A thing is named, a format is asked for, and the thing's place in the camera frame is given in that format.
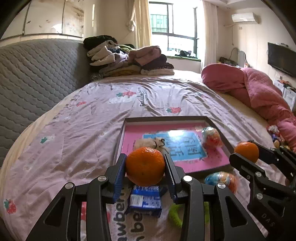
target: black tv screen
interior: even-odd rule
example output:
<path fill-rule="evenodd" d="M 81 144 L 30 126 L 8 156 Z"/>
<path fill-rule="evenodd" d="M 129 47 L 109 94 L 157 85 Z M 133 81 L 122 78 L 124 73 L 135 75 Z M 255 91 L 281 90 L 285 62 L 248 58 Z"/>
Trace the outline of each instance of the black tv screen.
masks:
<path fill-rule="evenodd" d="M 296 52 L 281 45 L 268 43 L 268 64 L 296 77 Z"/>

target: quilted padding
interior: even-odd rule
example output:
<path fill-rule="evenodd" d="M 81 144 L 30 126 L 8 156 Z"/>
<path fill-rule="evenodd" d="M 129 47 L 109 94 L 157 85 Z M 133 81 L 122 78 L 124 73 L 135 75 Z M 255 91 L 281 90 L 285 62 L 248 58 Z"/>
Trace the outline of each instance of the quilted padding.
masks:
<path fill-rule="evenodd" d="M 0 47 L 0 166 L 22 131 L 88 84 L 81 41 L 35 39 Z"/>

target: bed sheet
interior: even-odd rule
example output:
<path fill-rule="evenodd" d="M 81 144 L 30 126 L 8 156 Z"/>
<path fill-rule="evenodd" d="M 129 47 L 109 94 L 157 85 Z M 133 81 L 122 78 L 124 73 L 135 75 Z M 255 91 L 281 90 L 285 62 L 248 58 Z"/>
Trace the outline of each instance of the bed sheet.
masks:
<path fill-rule="evenodd" d="M 0 173 L 0 214 L 13 237 L 26 239 L 65 183 L 88 183 L 113 165 L 124 118 L 164 115 L 204 115 L 233 146 L 248 139 L 273 146 L 266 121 L 235 98 L 210 90 L 199 74 L 176 71 L 174 76 L 110 77 L 90 83 L 29 126 L 9 151 Z M 260 160 L 257 164 L 271 180 L 284 183 L 276 167 Z M 248 181 L 234 171 L 239 176 L 236 196 L 246 207 Z M 112 240 L 179 240 L 180 230 L 167 219 L 172 204 L 168 193 L 159 219 L 123 214 L 128 193 L 124 189 L 123 201 L 107 207 Z M 5 207 L 9 200 L 15 208 Z M 85 238 L 83 217 L 81 225 Z"/>

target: barcode label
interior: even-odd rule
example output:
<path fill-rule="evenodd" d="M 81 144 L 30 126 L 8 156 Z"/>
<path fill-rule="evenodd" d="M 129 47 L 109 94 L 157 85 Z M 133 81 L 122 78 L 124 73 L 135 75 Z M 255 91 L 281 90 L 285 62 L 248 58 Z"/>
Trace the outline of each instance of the barcode label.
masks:
<path fill-rule="evenodd" d="M 131 194 L 131 206 L 141 207 L 143 204 L 142 195 Z"/>

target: curtain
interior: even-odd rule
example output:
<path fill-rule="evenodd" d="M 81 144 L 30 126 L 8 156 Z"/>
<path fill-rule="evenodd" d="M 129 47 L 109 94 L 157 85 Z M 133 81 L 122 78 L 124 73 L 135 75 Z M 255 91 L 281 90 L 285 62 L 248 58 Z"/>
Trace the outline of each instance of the curtain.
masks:
<path fill-rule="evenodd" d="M 126 23 L 126 26 L 129 31 L 134 32 L 135 26 L 136 26 L 136 23 L 133 20 L 135 17 L 135 12 L 136 12 L 135 0 L 126 0 L 126 1 L 127 1 L 128 17 L 129 17 L 129 20 Z"/>
<path fill-rule="evenodd" d="M 217 62 L 218 15 L 217 6 L 207 1 L 201 1 L 198 9 L 200 10 L 198 48 L 202 70 L 207 65 Z"/>
<path fill-rule="evenodd" d="M 142 48 L 152 45 L 148 0 L 135 0 L 135 16 L 136 47 Z"/>

